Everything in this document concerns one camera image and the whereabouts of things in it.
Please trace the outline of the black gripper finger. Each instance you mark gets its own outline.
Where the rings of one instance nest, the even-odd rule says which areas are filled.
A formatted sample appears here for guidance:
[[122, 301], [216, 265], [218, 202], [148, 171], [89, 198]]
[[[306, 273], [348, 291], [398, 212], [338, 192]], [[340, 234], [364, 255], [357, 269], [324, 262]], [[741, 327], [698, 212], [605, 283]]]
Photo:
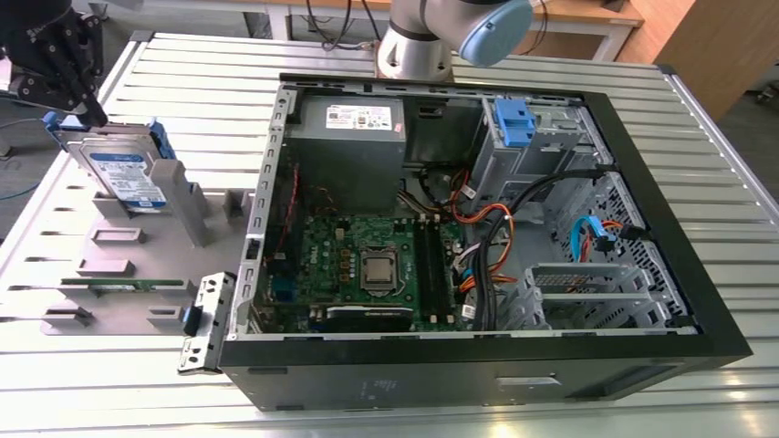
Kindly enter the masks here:
[[95, 80], [103, 72], [102, 49], [86, 37], [62, 34], [50, 44], [50, 60], [62, 87], [75, 101], [78, 121], [89, 127], [102, 127], [107, 118], [95, 97]]
[[14, 77], [14, 92], [19, 100], [38, 107], [62, 111], [75, 108], [75, 99], [69, 91], [27, 74]]

